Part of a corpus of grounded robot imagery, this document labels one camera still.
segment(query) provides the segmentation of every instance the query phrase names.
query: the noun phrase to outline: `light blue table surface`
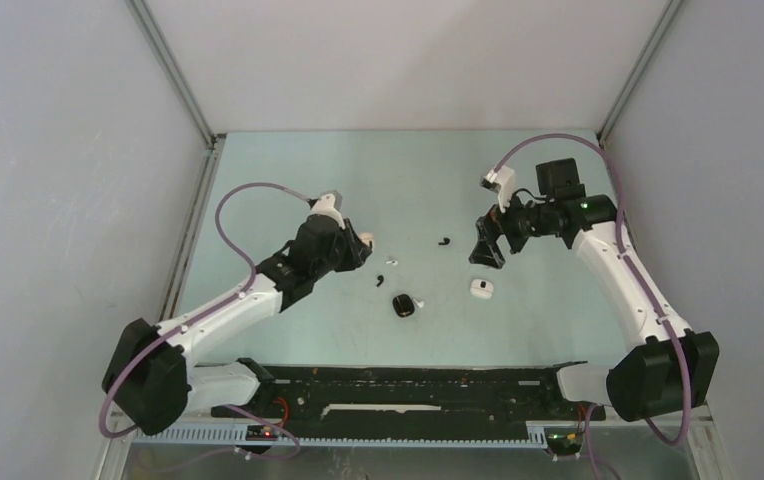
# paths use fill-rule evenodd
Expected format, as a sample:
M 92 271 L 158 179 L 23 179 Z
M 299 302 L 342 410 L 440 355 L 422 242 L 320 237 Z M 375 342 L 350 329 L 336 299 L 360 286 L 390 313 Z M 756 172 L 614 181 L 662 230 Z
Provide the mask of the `light blue table surface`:
M 506 254 L 502 270 L 471 265 L 474 223 L 496 202 L 480 177 L 539 131 L 232 133 L 220 158 L 179 312 L 247 275 L 226 247 L 214 211 L 236 185 L 270 181 L 309 196 L 337 189 L 357 231 L 376 236 L 361 269 L 330 273 L 285 313 L 264 320 L 209 356 L 294 365 L 532 366 L 572 360 L 614 363 L 625 353 L 617 320 L 593 275 L 560 239 L 532 239 Z M 595 141 L 588 130 L 568 131 Z M 611 194 L 599 156 L 568 140 L 546 140 L 509 163 L 518 187 L 537 192 L 535 165 L 574 157 L 589 195 Z M 270 189 L 236 195 L 224 209 L 227 234 L 256 262 L 292 239 L 308 207 Z M 449 237 L 452 243 L 438 242 Z M 508 244 L 501 240 L 504 253 Z M 394 267 L 385 262 L 396 258 Z M 377 288 L 377 275 L 384 284 Z M 495 285 L 471 296 L 471 280 Z M 391 299 L 425 301 L 399 318 Z

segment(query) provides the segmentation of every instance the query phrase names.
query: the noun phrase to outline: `white wall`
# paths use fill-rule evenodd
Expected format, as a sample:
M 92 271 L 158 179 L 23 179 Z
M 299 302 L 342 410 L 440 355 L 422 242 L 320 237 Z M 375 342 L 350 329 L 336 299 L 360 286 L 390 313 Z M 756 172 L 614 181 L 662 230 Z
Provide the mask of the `white wall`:
M 227 132 L 597 129 L 667 1 L 149 3 Z
M 0 479 L 87 478 L 203 151 L 122 0 L 0 0 Z
M 612 140 L 641 253 L 721 344 L 731 460 L 764 478 L 764 2 L 687 2 Z

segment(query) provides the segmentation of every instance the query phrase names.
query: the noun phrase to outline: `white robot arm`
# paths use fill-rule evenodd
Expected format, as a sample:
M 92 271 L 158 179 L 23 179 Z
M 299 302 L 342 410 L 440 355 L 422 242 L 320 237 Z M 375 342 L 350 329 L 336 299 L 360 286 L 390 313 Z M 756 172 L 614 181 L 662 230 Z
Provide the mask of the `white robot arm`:
M 668 320 L 685 353 L 692 406 L 702 403 L 719 354 L 714 337 L 708 332 L 695 334 L 670 306 L 623 226 L 620 237 L 624 245 L 619 248 L 614 204 L 606 195 L 586 196 L 573 159 L 540 164 L 536 170 L 544 198 L 525 205 L 513 188 L 512 169 L 503 166 L 485 175 L 482 185 L 497 193 L 497 204 L 476 222 L 479 239 L 470 261 L 502 268 L 505 259 L 497 245 L 500 236 L 505 235 L 515 254 L 529 238 L 550 235 L 562 238 L 594 273 L 617 314 L 628 354 L 613 368 L 587 363 L 562 368 L 558 372 L 562 396 L 569 401 L 611 405 L 627 421 L 680 410 L 679 367 L 673 342 L 662 324 Z
M 154 326 L 139 319 L 124 329 L 102 382 L 106 392 L 148 344 L 179 329 L 135 367 L 114 397 L 144 433 L 161 432 L 184 412 L 250 401 L 262 375 L 254 362 L 199 363 L 206 353 L 245 328 L 310 294 L 314 283 L 327 273 L 355 270 L 364 264 L 372 252 L 372 237 L 355 233 L 341 215 L 340 203 L 337 192 L 315 200 L 296 238 L 256 266 L 250 285 L 248 277 L 192 312 Z

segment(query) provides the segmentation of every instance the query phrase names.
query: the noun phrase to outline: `red wire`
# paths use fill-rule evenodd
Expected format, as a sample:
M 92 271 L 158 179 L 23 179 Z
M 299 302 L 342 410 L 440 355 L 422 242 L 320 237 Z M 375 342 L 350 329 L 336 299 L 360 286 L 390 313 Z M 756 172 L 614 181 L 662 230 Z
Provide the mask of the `red wire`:
M 581 403 L 579 404 L 579 411 L 577 413 L 578 420 L 576 421 L 576 433 L 579 434 L 581 433 L 579 431 L 579 423 L 582 422 L 582 419 L 585 418 L 585 414 L 587 413 L 585 407 Z
M 285 422 L 288 421 L 288 415 L 290 415 L 290 412 L 291 412 L 291 410 L 288 408 L 288 402 L 285 401 L 285 399 L 282 397 L 276 397 L 276 399 L 273 400 L 273 403 L 278 403 L 282 405 L 282 408 L 285 410 L 285 413 L 282 415 L 282 421 L 279 422 L 279 426 L 284 427 Z

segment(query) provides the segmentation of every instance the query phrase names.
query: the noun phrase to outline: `purple cable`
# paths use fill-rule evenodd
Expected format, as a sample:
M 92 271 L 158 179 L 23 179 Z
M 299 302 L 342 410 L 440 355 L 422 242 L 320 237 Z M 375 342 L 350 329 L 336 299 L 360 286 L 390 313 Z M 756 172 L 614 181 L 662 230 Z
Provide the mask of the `purple cable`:
M 586 456 L 588 457 L 588 461 L 591 463 L 591 471 L 594 472 L 594 478 L 597 480 L 602 480 L 603 477 L 600 476 L 600 470 L 597 470 L 597 463 L 606 463 L 599 458 L 597 458 L 594 455 L 594 449 L 591 446 L 591 414 L 594 412 L 594 409 L 599 407 L 600 405 L 597 405 L 596 403 L 592 403 L 591 405 L 588 405 L 588 410 L 585 412 L 585 446 L 588 447 L 588 453 Z M 612 473 L 617 474 L 617 472 L 614 469 L 610 469 Z
M 247 281 L 244 282 L 244 284 L 241 286 L 241 288 L 237 292 L 234 292 L 228 295 L 227 297 L 223 298 L 222 300 L 212 305 L 211 307 L 192 316 L 188 320 L 177 325 L 175 328 L 170 329 L 169 331 L 167 331 L 167 333 L 155 339 L 152 343 L 147 345 L 146 348 L 144 348 L 137 355 L 135 355 L 135 357 L 123 368 L 123 370 L 120 372 L 120 375 L 114 380 L 114 382 L 111 385 L 111 388 L 108 389 L 108 394 L 105 396 L 105 399 L 102 401 L 102 407 L 99 410 L 99 431 L 100 433 L 102 433 L 102 436 L 106 438 L 120 438 L 124 435 L 128 435 L 129 433 L 137 429 L 136 425 L 132 425 L 118 432 L 112 432 L 111 430 L 108 429 L 108 425 L 107 425 L 108 412 L 111 410 L 111 404 L 114 402 L 114 397 L 117 396 L 117 392 L 120 390 L 120 387 L 123 385 L 123 382 L 129 377 L 129 375 L 131 375 L 132 370 L 134 370 L 135 367 L 137 367 L 138 364 L 142 362 L 143 359 L 146 358 L 150 353 L 155 351 L 155 349 L 157 349 L 165 341 L 167 341 L 167 339 L 181 332 L 184 327 L 190 327 L 196 324 L 197 322 L 199 322 L 200 320 L 202 320 L 203 318 L 207 317 L 208 315 L 211 315 L 212 313 L 238 300 L 238 295 L 246 292 L 252 286 L 253 282 L 255 281 L 255 275 L 256 275 L 255 262 L 253 262 L 252 258 L 250 258 L 249 255 L 247 255 L 243 250 L 241 250 L 237 245 L 235 245 L 235 243 L 232 242 L 232 240 L 230 240 L 228 236 L 226 236 L 226 232 L 223 230 L 223 225 L 220 222 L 220 213 L 223 211 L 223 206 L 226 204 L 226 201 L 228 201 L 229 198 L 231 198 L 233 195 L 235 195 L 236 193 L 242 190 L 246 190 L 246 189 L 254 188 L 254 187 L 266 187 L 266 188 L 281 190 L 289 195 L 299 198 L 303 202 L 308 202 L 310 200 L 309 197 L 297 192 L 296 190 L 292 190 L 288 187 L 285 187 L 276 183 L 269 183 L 269 182 L 246 183 L 246 184 L 233 188 L 232 190 L 229 191 L 229 193 L 223 196 L 223 198 L 220 200 L 220 203 L 217 204 L 217 210 L 214 212 L 214 223 L 217 226 L 217 233 L 220 235 L 220 238 L 222 238 L 223 241 L 226 242 L 226 245 L 228 245 L 229 248 L 232 249 L 232 251 L 240 255 L 241 258 L 243 258 L 244 261 L 247 263 L 247 265 L 250 267 L 250 274 L 249 274 L 249 277 L 247 277 Z
M 256 422 L 256 423 L 258 423 L 260 425 L 264 425 L 264 426 L 270 427 L 270 428 L 280 432 L 282 435 L 288 437 L 288 439 L 291 442 L 293 442 L 294 450 L 291 453 L 286 453 L 284 455 L 262 455 L 262 454 L 259 454 L 259 453 L 249 452 L 249 451 L 244 450 L 244 449 L 242 449 L 240 447 L 238 447 L 238 448 L 236 448 L 236 447 L 222 447 L 222 448 L 216 448 L 214 450 L 209 450 L 209 451 L 207 451 L 207 452 L 205 452 L 205 453 L 203 453 L 201 455 L 197 455 L 194 458 L 185 460 L 182 463 L 179 463 L 179 464 L 176 464 L 176 465 L 173 465 L 173 466 L 170 466 L 170 467 L 162 467 L 162 468 L 148 467 L 148 466 L 144 465 L 143 462 L 141 462 L 140 458 L 136 457 L 136 462 L 137 462 L 138 466 L 141 467 L 142 469 L 150 472 L 150 473 L 164 474 L 164 473 L 170 473 L 170 472 L 175 472 L 175 471 L 178 471 L 178 470 L 182 470 L 184 468 L 187 468 L 187 467 L 193 465 L 194 463 L 199 462 L 200 460 L 205 460 L 206 458 L 213 457 L 215 455 L 222 455 L 224 453 L 243 453 L 245 458 L 247 456 L 250 456 L 250 457 L 259 458 L 261 460 L 270 460 L 270 461 L 287 460 L 287 459 L 289 459 L 291 457 L 296 456 L 298 453 L 300 453 L 300 440 L 297 437 L 295 437 L 291 432 L 285 430 L 284 428 L 280 427 L 279 425 L 270 423 L 270 422 L 268 422 L 267 420 L 265 420 L 263 418 L 257 417 L 255 415 L 247 412 L 243 408 L 236 407 L 234 405 L 225 405 L 225 407 L 230 409 L 230 410 L 232 410 L 233 412 L 239 413 L 239 414 L 249 418 L 250 420 L 253 420 L 254 422 Z
M 653 433 L 659 440 L 671 447 L 677 447 L 685 440 L 685 437 L 688 436 L 689 420 L 686 419 L 686 417 L 690 418 L 688 413 L 691 411 L 691 378 L 688 375 L 688 362 L 685 360 L 685 352 L 682 351 L 682 346 L 680 346 L 679 341 L 676 339 L 676 332 L 674 331 L 670 320 L 662 320 L 662 326 L 668 331 L 668 335 L 670 335 L 671 341 L 674 343 L 676 361 L 679 363 L 679 375 L 682 378 L 682 421 L 679 423 L 679 434 L 677 434 L 676 438 L 670 439 L 659 430 L 659 427 L 653 423 L 652 419 L 645 418 L 644 421 L 647 422 L 647 425 L 650 426 L 650 429 L 653 430 Z
M 494 172 L 499 171 L 503 167 L 503 165 L 505 165 L 506 162 L 508 162 L 509 159 L 512 158 L 512 156 L 523 147 L 533 144 L 535 142 L 540 142 L 541 140 L 549 140 L 553 138 L 571 140 L 577 143 L 581 143 L 585 145 L 586 147 L 590 148 L 591 150 L 597 152 L 597 154 L 600 155 L 600 158 L 603 159 L 603 163 L 606 165 L 606 171 L 609 173 L 609 177 L 612 180 L 612 188 L 615 191 L 615 197 L 617 199 L 617 204 L 618 204 L 617 217 L 615 221 L 615 239 L 617 241 L 620 258 L 624 260 L 624 263 L 626 263 L 627 268 L 629 268 L 629 271 L 632 272 L 632 276 L 635 277 L 635 280 L 638 282 L 638 285 L 641 287 L 642 290 L 644 290 L 644 294 L 647 296 L 647 299 L 650 300 L 650 303 L 653 305 L 653 310 L 658 316 L 659 321 L 661 322 L 662 326 L 665 327 L 665 330 L 668 332 L 668 336 L 670 337 L 671 343 L 673 343 L 674 350 L 676 351 L 677 363 L 679 364 L 679 374 L 680 374 L 680 377 L 682 378 L 682 421 L 680 422 L 679 434 L 677 435 L 677 437 L 674 438 L 673 440 L 665 437 L 662 431 L 659 430 L 659 428 L 656 427 L 655 424 L 653 424 L 652 420 L 650 420 L 649 418 L 645 420 L 647 421 L 647 424 L 650 425 L 650 428 L 653 430 L 653 433 L 662 442 L 672 447 L 676 447 L 682 444 L 683 441 L 685 441 L 685 438 L 688 436 L 688 426 L 691 422 L 691 378 L 688 374 L 688 363 L 685 360 L 685 353 L 682 351 L 682 345 L 680 345 L 679 343 L 679 338 L 676 336 L 676 332 L 671 326 L 670 321 L 665 319 L 665 311 L 662 308 L 662 305 L 659 303 L 659 299 L 656 298 L 656 294 L 653 293 L 653 289 L 647 283 L 647 280 L 644 278 L 644 276 L 641 275 L 641 272 L 638 270 L 638 267 L 635 265 L 635 262 L 632 260 L 632 258 L 629 255 L 624 255 L 626 253 L 626 245 L 623 243 L 623 224 L 626 221 L 626 218 L 624 215 L 623 185 L 621 184 L 620 176 L 618 175 L 618 171 L 615 168 L 615 165 L 612 162 L 611 157 L 609 157 L 606 151 L 600 148 L 597 144 L 592 143 L 580 136 L 571 135 L 569 133 L 545 133 L 543 135 L 536 135 L 532 138 L 524 140 L 520 142 L 519 144 L 515 145 L 515 147 L 509 150 L 509 153 L 507 153 L 502 158 L 502 160 L 500 160 L 500 162 L 494 167 Z
M 589 461 L 591 460 L 591 456 L 590 456 L 590 455 L 585 455 L 585 454 L 583 454 L 583 455 L 580 455 L 580 456 L 579 456 L 579 458 L 587 458 L 587 459 L 589 459 Z M 612 476 L 613 476 L 613 477 L 615 477 L 617 480 L 623 480 L 623 479 L 621 478 L 620 474 L 618 473 L 618 471 L 615 469 L 615 467 L 613 467 L 613 466 L 612 466 L 612 465 L 611 465 L 609 462 L 607 462 L 607 461 L 603 460 L 602 458 L 595 458 L 595 459 L 594 459 L 594 463 L 596 463 L 596 464 L 600 465 L 601 467 L 604 467 L 604 468 L 605 468 L 606 470 L 608 470 L 608 471 L 609 471 L 609 473 L 611 473 L 611 474 L 612 474 Z

